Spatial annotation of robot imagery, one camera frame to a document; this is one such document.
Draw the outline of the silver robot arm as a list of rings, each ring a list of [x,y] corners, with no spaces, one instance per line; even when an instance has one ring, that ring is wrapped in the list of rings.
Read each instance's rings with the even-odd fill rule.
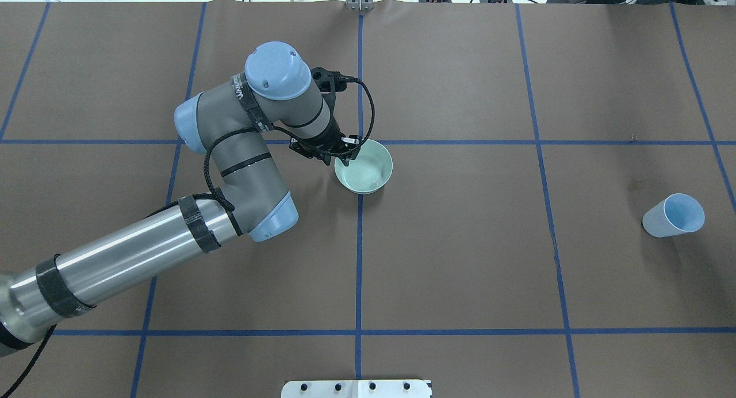
[[[137,284],[218,250],[237,236],[278,236],[299,219],[263,134],[289,148],[347,166],[365,137],[342,133],[335,96],[357,76],[310,68],[281,41],[258,46],[242,72],[174,111],[182,141],[203,154],[207,193],[187,194],[110,235],[2,276],[2,356],[39,343],[53,325],[91,311]]]

